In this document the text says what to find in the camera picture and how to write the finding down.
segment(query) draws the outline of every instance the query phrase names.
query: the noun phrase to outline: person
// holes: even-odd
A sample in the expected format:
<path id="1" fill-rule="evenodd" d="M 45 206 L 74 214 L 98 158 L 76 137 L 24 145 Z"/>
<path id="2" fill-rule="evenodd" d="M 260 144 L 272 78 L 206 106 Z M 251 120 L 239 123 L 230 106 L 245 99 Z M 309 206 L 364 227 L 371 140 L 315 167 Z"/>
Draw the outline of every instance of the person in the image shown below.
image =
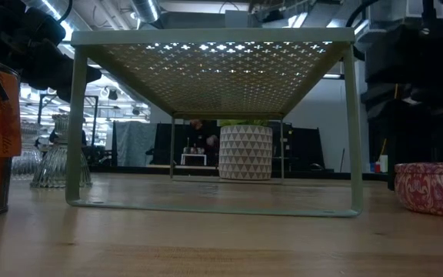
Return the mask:
<path id="1" fill-rule="evenodd" d="M 191 134 L 189 136 L 190 143 L 192 147 L 206 148 L 215 147 L 218 142 L 218 136 L 216 135 L 216 124 L 215 122 L 209 122 L 206 120 L 192 119 L 191 123 Z"/>
<path id="2" fill-rule="evenodd" d="M 218 153 L 218 128 L 216 121 L 192 119 L 188 131 L 189 147 L 203 148 L 207 164 L 216 164 L 215 154 Z"/>

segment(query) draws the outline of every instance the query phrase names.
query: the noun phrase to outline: wooden table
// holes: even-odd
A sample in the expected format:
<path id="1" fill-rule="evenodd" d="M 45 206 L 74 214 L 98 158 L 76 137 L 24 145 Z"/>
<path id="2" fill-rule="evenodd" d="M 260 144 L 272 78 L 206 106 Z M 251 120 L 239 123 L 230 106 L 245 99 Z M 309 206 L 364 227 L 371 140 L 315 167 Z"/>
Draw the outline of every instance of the wooden table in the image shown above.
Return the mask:
<path id="1" fill-rule="evenodd" d="M 125 201 L 134 187 L 142 201 L 167 201 L 154 187 L 172 189 L 163 176 L 92 177 L 93 195 Z M 315 209 L 350 201 L 348 181 L 300 183 L 285 194 L 275 194 L 281 186 L 227 185 L 196 198 Z M 261 197 L 247 200 L 248 191 Z M 12 183 L 9 212 L 0 215 L 0 276 L 443 277 L 443 217 L 403 209 L 383 182 L 365 183 L 365 210 L 356 219 L 84 209 L 66 205 L 64 194 Z M 281 201 L 271 203 L 272 195 Z"/>

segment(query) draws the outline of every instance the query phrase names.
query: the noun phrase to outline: glass vase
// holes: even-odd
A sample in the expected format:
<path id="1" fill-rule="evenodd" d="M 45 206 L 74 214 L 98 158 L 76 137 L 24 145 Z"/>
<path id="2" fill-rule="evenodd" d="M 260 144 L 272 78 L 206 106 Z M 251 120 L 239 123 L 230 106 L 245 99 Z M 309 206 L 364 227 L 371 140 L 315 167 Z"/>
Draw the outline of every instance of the glass vase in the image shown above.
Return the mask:
<path id="1" fill-rule="evenodd" d="M 12 179 L 32 180 L 42 161 L 42 154 L 35 147 L 38 139 L 40 125 L 36 123 L 22 122 L 22 154 L 13 158 Z"/>
<path id="2" fill-rule="evenodd" d="M 68 115 L 53 115 L 54 133 L 58 136 L 42 163 L 30 186 L 32 188 L 64 188 L 66 186 L 66 160 L 68 158 Z M 90 170 L 82 153 L 80 187 L 92 186 Z"/>

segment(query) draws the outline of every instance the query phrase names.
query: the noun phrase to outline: ceiling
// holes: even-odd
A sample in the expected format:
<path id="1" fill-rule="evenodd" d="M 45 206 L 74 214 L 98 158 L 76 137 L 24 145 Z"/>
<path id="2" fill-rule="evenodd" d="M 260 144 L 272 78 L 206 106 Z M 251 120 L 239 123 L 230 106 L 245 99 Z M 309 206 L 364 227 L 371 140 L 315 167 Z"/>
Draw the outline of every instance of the ceiling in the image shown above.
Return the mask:
<path id="1" fill-rule="evenodd" d="M 42 11 L 60 17 L 68 7 L 67 0 L 23 0 L 26 5 L 40 8 Z M 361 0 L 236 0 L 235 2 L 200 1 L 200 0 L 159 0 L 162 10 L 159 24 L 138 25 L 131 0 L 74 0 L 70 16 L 62 23 L 67 35 L 59 48 L 63 53 L 74 56 L 74 49 L 69 45 L 71 33 L 77 30 L 110 30 L 136 28 L 305 28 L 305 27 L 340 27 Z M 276 18 L 270 12 L 280 11 Z M 100 68 L 90 61 L 91 66 Z M 102 79 L 87 86 L 86 95 L 98 96 L 98 136 L 103 137 L 108 130 L 109 119 L 137 120 L 148 122 L 149 103 L 141 97 L 141 92 L 134 93 L 128 87 L 115 82 L 113 76 L 102 69 Z M 341 65 L 336 65 L 329 77 L 341 74 Z M 117 90 L 118 99 L 110 100 L 108 94 Z M 38 113 L 39 92 L 29 87 L 22 89 L 22 118 L 35 121 Z M 43 125 L 52 125 L 50 115 L 63 113 L 67 103 L 52 95 L 46 97 L 43 109 Z M 93 118 L 95 100 L 85 103 L 87 122 Z M 133 115 L 132 109 L 140 110 Z"/>

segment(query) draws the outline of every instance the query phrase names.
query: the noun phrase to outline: red object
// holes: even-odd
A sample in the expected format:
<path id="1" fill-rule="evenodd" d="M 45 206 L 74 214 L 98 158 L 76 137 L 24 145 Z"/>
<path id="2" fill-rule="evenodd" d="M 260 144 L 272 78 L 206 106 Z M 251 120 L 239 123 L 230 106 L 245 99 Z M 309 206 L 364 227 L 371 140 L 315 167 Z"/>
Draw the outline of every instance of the red object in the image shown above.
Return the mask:
<path id="1" fill-rule="evenodd" d="M 395 171 L 395 192 L 404 207 L 443 215 L 443 163 L 399 164 Z"/>

